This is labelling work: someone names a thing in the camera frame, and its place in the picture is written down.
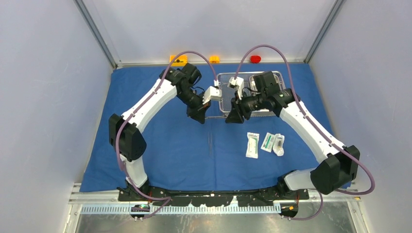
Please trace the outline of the metal mesh instrument basket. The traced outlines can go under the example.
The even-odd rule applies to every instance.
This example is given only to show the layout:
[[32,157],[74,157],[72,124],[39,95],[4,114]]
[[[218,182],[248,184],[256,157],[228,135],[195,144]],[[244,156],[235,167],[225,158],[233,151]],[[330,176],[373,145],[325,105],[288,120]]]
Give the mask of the metal mesh instrument basket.
[[[240,72],[238,77],[244,79],[244,87],[243,92],[246,95],[254,95],[250,90],[249,87],[249,77],[253,74],[260,74],[263,71],[254,71],[254,72]],[[226,118],[231,110],[231,99],[235,96],[236,90],[233,88],[228,87],[229,79],[234,76],[234,72],[227,72],[227,73],[219,73],[217,74],[218,81],[220,82],[220,89],[222,90],[222,99],[218,102],[219,104],[219,113],[214,112],[210,116],[206,116],[206,119],[213,119],[213,118]]]

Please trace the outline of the thin steel tweezers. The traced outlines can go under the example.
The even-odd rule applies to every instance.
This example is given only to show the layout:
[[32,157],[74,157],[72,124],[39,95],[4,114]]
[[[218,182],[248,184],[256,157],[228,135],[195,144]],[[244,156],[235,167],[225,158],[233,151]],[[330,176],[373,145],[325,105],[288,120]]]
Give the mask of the thin steel tweezers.
[[213,157],[213,133],[208,132],[208,148],[209,148],[209,156]]

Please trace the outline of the blue surgical drape cloth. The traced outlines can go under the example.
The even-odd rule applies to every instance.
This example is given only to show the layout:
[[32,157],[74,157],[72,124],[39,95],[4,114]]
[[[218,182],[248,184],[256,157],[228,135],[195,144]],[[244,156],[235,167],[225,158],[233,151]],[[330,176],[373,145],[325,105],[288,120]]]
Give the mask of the blue surgical drape cloth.
[[[109,143],[108,120],[135,105],[155,84],[163,67],[127,67],[115,70],[97,131],[91,158],[80,190],[97,192],[125,186],[116,153]],[[275,116],[252,117],[243,124],[227,124],[223,118],[205,124],[189,118],[186,105],[174,98],[152,118],[143,132],[147,148],[144,169],[151,185],[182,191],[249,190],[274,186],[277,178],[291,170],[318,165],[305,142]],[[219,113],[212,102],[207,116]],[[213,133],[213,157],[209,156],[208,132]],[[247,158],[247,133],[285,136],[283,156],[263,150],[258,158]]]

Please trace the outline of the green white sterile packet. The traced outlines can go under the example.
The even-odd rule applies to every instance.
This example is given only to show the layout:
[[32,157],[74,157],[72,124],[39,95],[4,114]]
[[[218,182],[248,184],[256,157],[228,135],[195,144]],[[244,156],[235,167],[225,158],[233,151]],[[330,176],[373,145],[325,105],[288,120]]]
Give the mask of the green white sterile packet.
[[272,152],[274,143],[275,143],[275,135],[271,133],[266,133],[263,143],[260,148],[266,152]]

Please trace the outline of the clear syringe packet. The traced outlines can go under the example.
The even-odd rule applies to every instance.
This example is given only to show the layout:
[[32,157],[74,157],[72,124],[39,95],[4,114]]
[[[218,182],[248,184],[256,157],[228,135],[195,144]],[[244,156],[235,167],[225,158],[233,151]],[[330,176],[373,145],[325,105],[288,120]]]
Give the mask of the clear syringe packet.
[[279,157],[284,155],[284,149],[283,149],[284,140],[285,140],[284,135],[280,133],[275,134],[273,152]]

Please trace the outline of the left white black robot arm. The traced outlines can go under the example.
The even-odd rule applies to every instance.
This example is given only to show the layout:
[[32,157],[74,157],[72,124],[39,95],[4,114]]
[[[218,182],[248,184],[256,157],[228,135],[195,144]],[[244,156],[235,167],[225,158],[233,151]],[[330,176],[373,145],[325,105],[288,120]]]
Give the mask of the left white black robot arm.
[[143,201],[149,195],[148,176],[143,164],[147,143],[142,133],[158,111],[175,97],[186,105],[188,117],[204,124],[210,102],[204,101],[206,92],[198,94],[193,90],[201,77],[199,69],[189,63],[183,68],[165,69],[154,86],[132,108],[109,118],[109,143],[126,174],[126,181],[131,185],[130,194],[136,200]]

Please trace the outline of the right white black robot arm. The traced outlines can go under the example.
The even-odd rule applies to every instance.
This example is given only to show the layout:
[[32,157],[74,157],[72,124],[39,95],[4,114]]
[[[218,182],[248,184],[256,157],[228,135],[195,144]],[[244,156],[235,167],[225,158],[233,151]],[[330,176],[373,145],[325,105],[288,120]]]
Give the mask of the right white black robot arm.
[[308,111],[290,88],[281,89],[271,71],[254,75],[252,95],[244,92],[244,79],[230,77],[228,87],[235,89],[226,123],[242,124],[253,111],[267,109],[286,122],[306,143],[319,165],[313,169],[293,170],[277,180],[277,192],[290,199],[299,189],[315,189],[330,194],[353,181],[358,173],[360,151],[345,146],[331,135]]

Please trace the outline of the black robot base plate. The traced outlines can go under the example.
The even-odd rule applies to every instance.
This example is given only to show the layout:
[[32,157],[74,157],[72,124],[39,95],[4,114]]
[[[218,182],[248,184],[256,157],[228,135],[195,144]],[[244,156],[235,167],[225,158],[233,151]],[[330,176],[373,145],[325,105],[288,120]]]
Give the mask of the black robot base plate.
[[269,206],[273,201],[288,200],[301,201],[308,200],[307,190],[292,191],[289,193],[280,193],[276,186],[237,191],[176,191],[145,184],[140,191],[152,198],[161,200],[149,200],[140,195],[132,185],[128,184],[126,188],[117,188],[119,190],[119,201],[147,201],[154,206],[161,206],[165,198],[170,197],[168,206],[186,207],[190,204],[195,207],[205,205],[207,207],[229,206],[232,201],[237,201],[239,206]]

